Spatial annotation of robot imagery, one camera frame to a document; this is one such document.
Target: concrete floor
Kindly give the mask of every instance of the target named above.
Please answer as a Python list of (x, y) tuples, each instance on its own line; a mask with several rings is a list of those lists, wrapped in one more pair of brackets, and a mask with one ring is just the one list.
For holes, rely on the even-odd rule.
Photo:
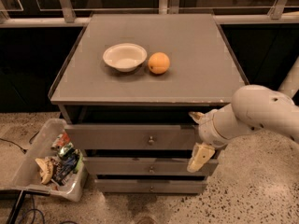
[[(58, 113), (0, 114), (0, 137), (24, 148), (49, 118)], [(25, 156), (0, 141), (0, 189), (9, 186)], [(80, 224), (141, 223), (299, 223), (299, 146), (279, 134), (262, 131), (236, 138), (221, 153), (220, 165), (203, 194), (103, 194), (89, 177), (78, 203), (57, 197), (35, 196), (46, 223), (72, 220)], [(12, 201), (0, 200), (0, 223), (5, 223)], [(26, 198), (21, 215), (32, 208)]]

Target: drawer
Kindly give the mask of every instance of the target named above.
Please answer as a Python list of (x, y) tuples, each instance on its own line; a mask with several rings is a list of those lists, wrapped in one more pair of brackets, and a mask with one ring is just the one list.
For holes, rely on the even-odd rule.
[(155, 158), (83, 158), (84, 165), (91, 175), (212, 175), (218, 165), (210, 160), (196, 173), (187, 172), (187, 159)]
[(192, 125), (66, 125), (77, 149), (192, 149)]
[(207, 182), (203, 181), (163, 181), (163, 180), (103, 180), (96, 179), (96, 186), (102, 192), (131, 193), (173, 193), (200, 194)]

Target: bowl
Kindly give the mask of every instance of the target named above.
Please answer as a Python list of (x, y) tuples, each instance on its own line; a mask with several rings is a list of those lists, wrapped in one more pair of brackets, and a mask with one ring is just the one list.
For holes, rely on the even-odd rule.
[(108, 48), (104, 52), (103, 60), (121, 72), (130, 72), (142, 64), (147, 56), (145, 49), (137, 44), (122, 43)]

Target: white robot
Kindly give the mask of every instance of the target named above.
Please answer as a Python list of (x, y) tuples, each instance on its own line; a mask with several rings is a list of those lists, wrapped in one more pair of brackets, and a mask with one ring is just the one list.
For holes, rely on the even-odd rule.
[(198, 134), (203, 141), (193, 148), (187, 168), (191, 173), (209, 161), (215, 148), (261, 129), (280, 133), (299, 143), (299, 107), (287, 95), (263, 86), (242, 87), (229, 105), (206, 114), (190, 112), (189, 115), (198, 123)]

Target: orange fruit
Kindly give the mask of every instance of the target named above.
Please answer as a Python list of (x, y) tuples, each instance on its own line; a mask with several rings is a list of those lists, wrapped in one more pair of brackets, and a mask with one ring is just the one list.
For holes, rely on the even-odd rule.
[(149, 57), (148, 67), (154, 74), (163, 74), (170, 66), (169, 58), (162, 52), (156, 52)]

